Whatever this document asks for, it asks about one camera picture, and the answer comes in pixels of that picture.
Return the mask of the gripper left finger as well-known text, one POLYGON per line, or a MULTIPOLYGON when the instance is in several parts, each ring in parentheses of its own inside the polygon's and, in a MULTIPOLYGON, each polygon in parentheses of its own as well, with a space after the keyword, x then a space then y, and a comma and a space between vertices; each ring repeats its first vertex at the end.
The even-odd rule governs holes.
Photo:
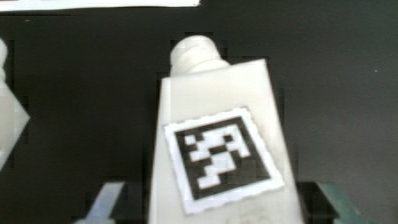
POLYGON ((103 185, 86 218, 73 224, 116 224, 110 215, 123 187, 123 182, 109 182, 103 185))

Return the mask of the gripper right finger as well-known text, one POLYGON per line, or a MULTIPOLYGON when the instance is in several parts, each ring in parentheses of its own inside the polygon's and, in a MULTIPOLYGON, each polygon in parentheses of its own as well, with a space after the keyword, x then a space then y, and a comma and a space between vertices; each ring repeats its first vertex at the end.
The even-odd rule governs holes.
POLYGON ((357 209, 357 206, 334 183, 317 183, 327 202, 336 212, 333 224, 377 224, 357 209))

